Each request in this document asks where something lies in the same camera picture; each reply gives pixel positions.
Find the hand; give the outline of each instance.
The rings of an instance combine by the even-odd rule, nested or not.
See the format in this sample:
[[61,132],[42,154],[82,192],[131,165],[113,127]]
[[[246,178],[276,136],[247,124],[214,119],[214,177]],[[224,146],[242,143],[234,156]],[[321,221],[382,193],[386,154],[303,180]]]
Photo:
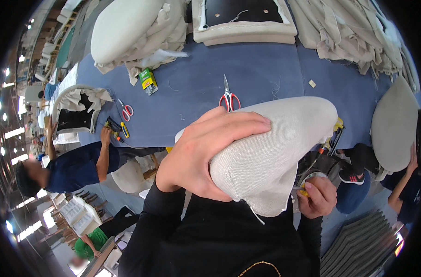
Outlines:
[[270,120],[254,112],[228,113],[211,109],[186,127],[172,151],[162,160],[156,175],[160,191],[184,187],[193,194],[229,202],[209,174],[209,161],[233,141],[270,130]]
[[49,117],[49,122],[47,123],[47,137],[52,137],[55,131],[57,130],[58,122],[52,124],[52,116]]
[[101,135],[100,135],[100,137],[101,137],[101,144],[103,146],[109,146],[109,143],[110,143],[110,133],[111,132],[112,132],[112,129],[110,129],[107,126],[104,126],[101,129]]
[[310,198],[297,191],[298,208],[308,219],[314,219],[331,213],[337,204],[337,189],[324,177],[312,177],[305,183],[305,190]]
[[99,258],[99,257],[101,257],[101,252],[95,250],[93,252],[93,256]]
[[415,142],[414,142],[411,146],[411,160],[409,161],[409,164],[407,165],[406,173],[412,174],[417,167],[418,167],[417,149],[415,147]]

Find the dark hair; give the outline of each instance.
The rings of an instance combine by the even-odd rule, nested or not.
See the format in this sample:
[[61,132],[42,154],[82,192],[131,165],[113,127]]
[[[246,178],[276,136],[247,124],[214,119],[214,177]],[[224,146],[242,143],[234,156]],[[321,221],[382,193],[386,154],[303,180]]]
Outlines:
[[16,179],[19,191],[26,197],[34,197],[41,190],[38,183],[30,179],[27,169],[22,162],[16,167]]

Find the green shirt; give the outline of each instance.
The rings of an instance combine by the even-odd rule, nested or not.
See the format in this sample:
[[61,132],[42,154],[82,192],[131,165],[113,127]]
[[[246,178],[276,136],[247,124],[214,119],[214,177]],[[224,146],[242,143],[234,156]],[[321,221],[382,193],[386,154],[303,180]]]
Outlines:
[[[108,240],[108,237],[100,228],[93,230],[93,232],[91,232],[87,236],[92,241],[96,251],[100,251],[101,247],[103,247],[103,245]],[[87,258],[87,260],[89,261],[93,259],[92,249],[89,245],[87,245],[87,243],[84,243],[84,241],[82,241],[80,238],[75,242],[75,253],[80,258]]]

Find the red scissors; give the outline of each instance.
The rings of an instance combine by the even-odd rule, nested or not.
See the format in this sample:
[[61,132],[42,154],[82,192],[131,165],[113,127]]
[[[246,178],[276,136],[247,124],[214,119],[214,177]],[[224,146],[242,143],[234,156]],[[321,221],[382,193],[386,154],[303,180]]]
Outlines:
[[128,122],[130,120],[130,117],[133,115],[133,109],[129,105],[123,104],[119,98],[118,101],[123,107],[123,118],[126,122]]
[[236,110],[234,108],[234,98],[238,102],[238,108],[241,108],[240,100],[238,99],[238,97],[235,94],[230,93],[230,91],[229,91],[229,85],[227,84],[227,79],[226,79],[226,74],[225,74],[224,75],[224,94],[220,98],[220,102],[219,102],[218,106],[223,106],[222,102],[224,100],[224,102],[226,104],[226,110],[228,112],[232,112],[232,111]]

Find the black shirt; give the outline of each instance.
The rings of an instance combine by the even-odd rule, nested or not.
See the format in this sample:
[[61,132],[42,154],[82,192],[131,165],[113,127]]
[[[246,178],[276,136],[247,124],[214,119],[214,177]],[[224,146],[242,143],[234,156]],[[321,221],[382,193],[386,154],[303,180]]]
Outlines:
[[[393,191],[406,173],[406,169],[387,175],[381,184]],[[406,183],[406,186],[400,193],[399,199],[403,201],[402,208],[397,219],[403,224],[413,222],[418,212],[418,203],[420,202],[421,176],[418,169],[415,169],[412,176]]]
[[192,195],[180,219],[185,190],[152,185],[119,263],[126,276],[319,276],[322,217],[302,215],[293,226],[292,202],[274,218],[254,216],[245,202]]
[[[50,177],[45,190],[50,192],[72,192],[84,186],[96,184],[97,161],[100,157],[101,141],[94,142],[64,153],[50,161]],[[107,173],[118,169],[119,153],[109,145],[109,168]]]

